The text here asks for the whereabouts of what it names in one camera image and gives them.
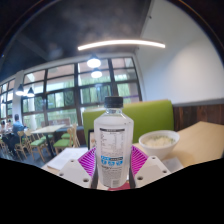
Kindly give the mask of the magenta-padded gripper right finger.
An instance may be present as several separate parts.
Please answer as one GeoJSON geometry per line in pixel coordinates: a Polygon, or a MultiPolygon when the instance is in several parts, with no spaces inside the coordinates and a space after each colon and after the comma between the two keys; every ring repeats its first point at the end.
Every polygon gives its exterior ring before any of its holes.
{"type": "Polygon", "coordinates": [[[131,189],[143,187],[170,174],[158,157],[147,156],[136,146],[132,147],[129,171],[131,189]]]}

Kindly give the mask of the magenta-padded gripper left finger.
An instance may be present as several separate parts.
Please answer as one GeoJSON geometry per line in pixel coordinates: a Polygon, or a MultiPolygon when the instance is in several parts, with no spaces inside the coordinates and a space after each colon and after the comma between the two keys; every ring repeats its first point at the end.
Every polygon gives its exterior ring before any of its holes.
{"type": "Polygon", "coordinates": [[[78,149],[59,171],[59,177],[83,188],[96,189],[98,174],[96,172],[95,149],[78,149]]]}

